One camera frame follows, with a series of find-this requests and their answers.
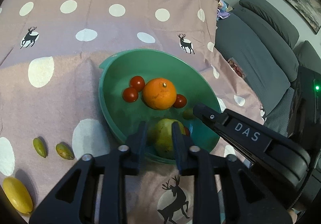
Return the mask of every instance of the plastic bowl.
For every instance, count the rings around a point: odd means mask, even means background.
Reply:
[[[212,88],[195,69],[182,60],[156,50],[135,49],[110,56],[99,68],[104,69],[99,81],[100,105],[119,143],[125,143],[127,136],[137,131],[141,121],[170,118],[179,120],[188,127],[195,145],[210,152],[217,144],[219,136],[200,120],[184,120],[182,117],[185,109],[198,102],[220,112]],[[142,76],[146,83],[158,77],[170,80],[177,93],[187,98],[187,105],[181,109],[171,107],[164,111],[153,110],[144,104],[141,92],[136,102],[125,102],[122,92],[129,86],[130,79],[136,75]],[[152,161],[175,164],[175,160],[158,156],[153,146],[148,146],[145,154]]]

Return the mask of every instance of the orange fruit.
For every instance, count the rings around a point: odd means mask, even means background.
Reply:
[[[155,78],[145,85],[142,97],[150,108],[166,110],[176,101],[176,89],[171,81],[165,78]]]

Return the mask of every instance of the cherry tomato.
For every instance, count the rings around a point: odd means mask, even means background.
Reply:
[[[176,96],[176,101],[173,104],[175,108],[183,108],[187,104],[187,99],[184,95],[178,94]]]
[[[138,92],[142,91],[145,86],[144,78],[139,75],[134,76],[130,82],[129,86],[135,88]]]
[[[191,135],[189,129],[186,126],[184,126],[184,130],[185,130],[185,135],[186,136],[190,136]]]
[[[123,99],[128,102],[132,103],[138,99],[138,92],[135,88],[128,87],[123,91]]]

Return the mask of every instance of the silver bolt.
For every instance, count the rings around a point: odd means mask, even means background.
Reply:
[[[92,159],[92,155],[91,154],[84,154],[81,159],[83,161],[90,161]]]
[[[120,150],[120,151],[128,151],[129,147],[127,145],[121,145],[121,146],[118,147],[118,150]]]
[[[193,145],[193,146],[189,147],[189,150],[190,150],[191,152],[199,152],[199,151],[201,150],[201,148],[199,148],[199,147],[196,146],[196,145]]]
[[[231,162],[234,162],[237,160],[237,157],[234,154],[227,155],[227,159]]]

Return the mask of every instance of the deer antler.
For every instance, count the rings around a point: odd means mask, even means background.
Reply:
[[[162,187],[163,190],[171,190],[171,187],[168,187],[169,183],[170,183],[170,180],[168,180],[168,182],[166,182],[166,185],[163,184],[163,187]]]
[[[178,175],[177,178],[176,178],[176,176],[174,176],[174,177],[175,177],[175,178],[172,178],[172,179],[175,181],[176,186],[178,186],[178,185],[179,185],[180,176]]]

